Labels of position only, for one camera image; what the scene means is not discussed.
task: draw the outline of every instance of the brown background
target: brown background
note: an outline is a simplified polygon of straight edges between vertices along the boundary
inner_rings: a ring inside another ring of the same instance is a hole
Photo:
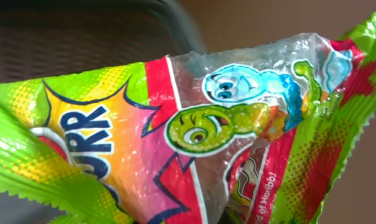
[[[212,52],[266,44],[300,32],[336,39],[376,10],[376,0],[180,2]],[[370,125],[329,194],[320,223],[376,223],[376,118]]]

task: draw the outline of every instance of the candy wrapper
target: candy wrapper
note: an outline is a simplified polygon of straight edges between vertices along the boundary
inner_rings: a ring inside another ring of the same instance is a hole
[[[52,223],[307,223],[375,109],[376,13],[343,41],[0,84],[0,191]]]

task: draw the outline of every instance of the black mesh chair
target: black mesh chair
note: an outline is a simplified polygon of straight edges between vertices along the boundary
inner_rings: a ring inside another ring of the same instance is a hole
[[[0,82],[204,52],[173,1],[0,0]],[[0,194],[0,224],[47,223],[57,209]]]

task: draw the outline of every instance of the woven mesh surface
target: woven mesh surface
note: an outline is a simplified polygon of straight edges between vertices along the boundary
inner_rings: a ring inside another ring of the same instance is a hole
[[[176,54],[167,27],[140,9],[0,9],[0,82]]]

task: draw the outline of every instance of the worm eye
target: worm eye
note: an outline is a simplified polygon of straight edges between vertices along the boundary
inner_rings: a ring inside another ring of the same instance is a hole
[[[229,99],[230,97],[232,97],[232,93],[229,91],[223,91],[223,92],[218,93],[218,98]]]
[[[221,83],[218,87],[220,90],[228,90],[232,88],[232,86],[233,86],[233,83],[225,82],[225,83]]]
[[[203,128],[192,128],[183,136],[184,142],[188,144],[198,144],[204,141],[207,137],[207,132]]]

